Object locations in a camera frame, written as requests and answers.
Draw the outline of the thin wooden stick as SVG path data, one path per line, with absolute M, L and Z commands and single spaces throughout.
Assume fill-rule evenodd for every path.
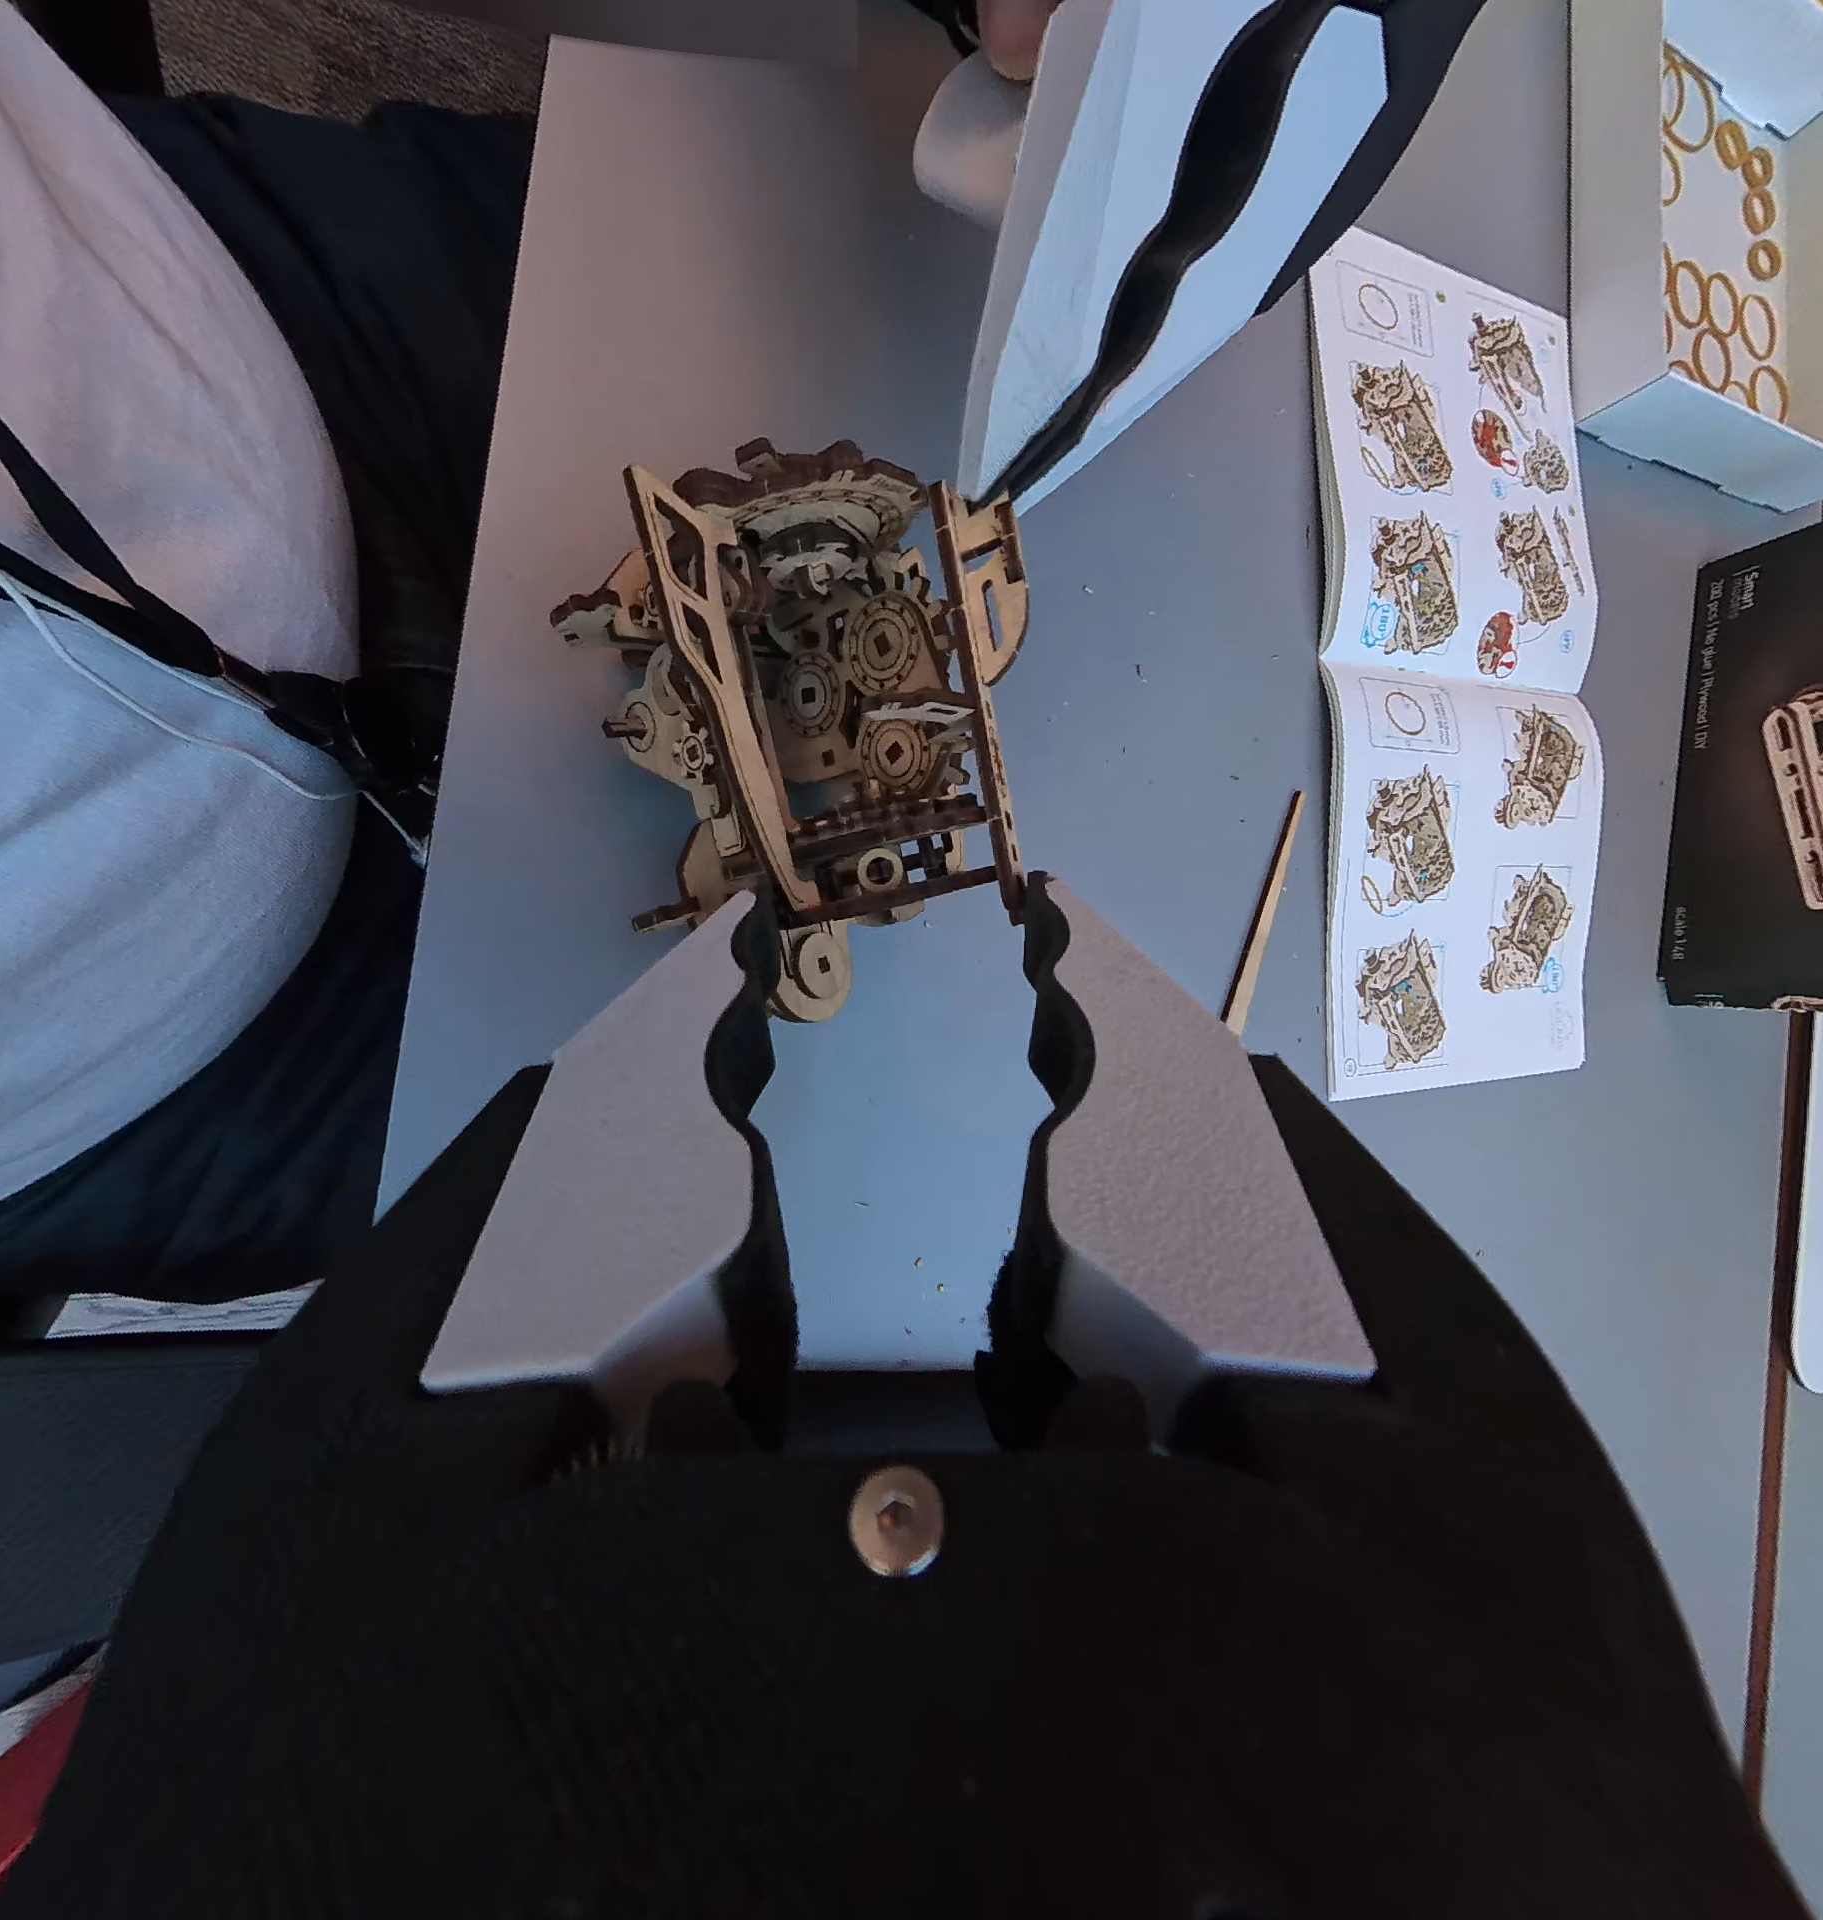
M 1233 971 L 1227 996 L 1221 1006 L 1223 1026 L 1239 1041 L 1251 1019 L 1263 957 L 1271 938 L 1279 904 L 1289 874 L 1291 854 L 1303 822 L 1305 795 L 1295 791 L 1287 803 L 1285 816 L 1269 854 L 1259 901 L 1245 933 L 1243 946 Z

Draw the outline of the black model kit box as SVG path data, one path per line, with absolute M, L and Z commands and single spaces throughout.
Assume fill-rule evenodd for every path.
M 1823 1013 L 1823 518 L 1696 575 L 1656 976 Z

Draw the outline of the wooden mechanical model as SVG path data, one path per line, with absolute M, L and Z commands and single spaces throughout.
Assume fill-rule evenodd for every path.
M 965 502 L 849 441 L 733 458 L 671 484 L 629 465 L 637 547 L 549 619 L 635 670 L 603 732 L 697 818 L 677 899 L 635 929 L 767 897 L 769 1010 L 811 1025 L 849 996 L 851 926 L 979 887 L 1021 918 L 991 703 L 1027 631 L 1019 517 L 1005 493 Z

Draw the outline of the person's left hand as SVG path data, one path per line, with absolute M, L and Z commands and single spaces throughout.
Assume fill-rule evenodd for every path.
M 973 2 L 977 50 L 999 79 L 1015 85 L 1035 79 L 1043 36 L 1059 7 L 1055 0 Z

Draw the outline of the open instruction booklet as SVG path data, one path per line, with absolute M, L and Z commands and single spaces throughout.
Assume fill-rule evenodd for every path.
M 1307 289 L 1329 1095 L 1576 1068 L 1600 749 L 1566 324 L 1360 229 Z

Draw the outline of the white box with gold rings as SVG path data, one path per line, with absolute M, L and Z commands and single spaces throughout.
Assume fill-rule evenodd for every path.
M 1823 502 L 1823 5 L 1574 2 L 1568 99 L 1578 429 Z

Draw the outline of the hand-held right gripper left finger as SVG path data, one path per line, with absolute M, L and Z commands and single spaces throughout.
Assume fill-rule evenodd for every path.
M 779 926 L 731 901 L 553 1057 L 421 1371 L 431 1394 L 587 1382 L 637 1435 L 677 1381 L 775 1444 L 795 1296 L 751 1111 L 775 1057 Z

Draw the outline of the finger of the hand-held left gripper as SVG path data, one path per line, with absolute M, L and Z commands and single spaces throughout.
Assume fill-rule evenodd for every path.
M 1323 205 L 1321 5 L 1063 5 L 1029 88 L 957 484 L 1039 502 L 1229 340 Z
M 1065 5 L 1001 215 L 1001 482 L 1059 484 L 1301 276 L 1464 5 Z

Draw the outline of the dark cloth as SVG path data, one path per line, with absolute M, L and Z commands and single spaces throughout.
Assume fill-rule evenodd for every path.
M 0 1709 L 107 1637 L 267 1333 L 0 1348 Z

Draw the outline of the grey desk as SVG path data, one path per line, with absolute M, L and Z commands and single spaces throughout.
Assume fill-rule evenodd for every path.
M 689 806 L 599 719 L 621 674 L 547 613 L 633 541 L 621 471 L 849 436 L 951 471 L 989 236 L 913 187 L 943 35 L 863 5 L 821 70 L 555 36 L 501 365 L 381 1205 L 665 938 Z M 1786 1016 L 1654 983 L 1698 565 L 1778 523 L 1580 445 L 1602 759 L 1580 1068 L 1339 1107 L 1498 1286 L 1636 1502 L 1740 1741 Z M 1305 299 L 1291 292 L 1023 514 L 997 688 L 1019 846 L 1215 1010 L 1291 792 L 1307 821 L 1247 1041 L 1325 1086 L 1325 713 Z M 989 888 L 853 936 L 759 1105 L 805 1355 L 965 1362 L 1041 1111 Z

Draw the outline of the brown wooden board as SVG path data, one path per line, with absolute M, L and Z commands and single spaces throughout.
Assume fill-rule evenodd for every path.
M 1756 1527 L 1750 1609 L 1744 1652 L 1738 1774 L 1752 1813 L 1762 1811 L 1766 1764 L 1772 1637 L 1776 1623 L 1780 1512 L 1786 1447 L 1786 1386 L 1790 1375 L 1790 1307 L 1798 1248 L 1800 1184 L 1806 1145 L 1806 1101 L 1812 1057 L 1812 1016 L 1788 1014 L 1776 1230 L 1772 1243 L 1768 1333 L 1756 1478 Z

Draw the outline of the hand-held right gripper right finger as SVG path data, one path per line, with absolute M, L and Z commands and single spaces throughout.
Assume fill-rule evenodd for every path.
M 1368 1381 L 1374 1357 L 1243 1044 L 1061 880 L 1027 880 L 1027 1063 L 1049 1098 L 975 1359 L 1003 1448 L 1121 1379 L 1161 1442 L 1209 1375 Z

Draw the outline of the person's white shirt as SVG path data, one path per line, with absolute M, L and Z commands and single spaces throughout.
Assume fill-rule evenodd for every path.
M 227 654 L 345 681 L 317 407 L 191 203 L 0 5 L 0 419 Z M 105 629 L 0 597 L 0 1200 L 211 1063 L 343 876 L 337 766 Z

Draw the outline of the red object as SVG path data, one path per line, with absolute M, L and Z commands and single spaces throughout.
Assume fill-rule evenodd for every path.
M 0 1896 L 37 1832 L 91 1693 L 69 1694 L 0 1756 Z

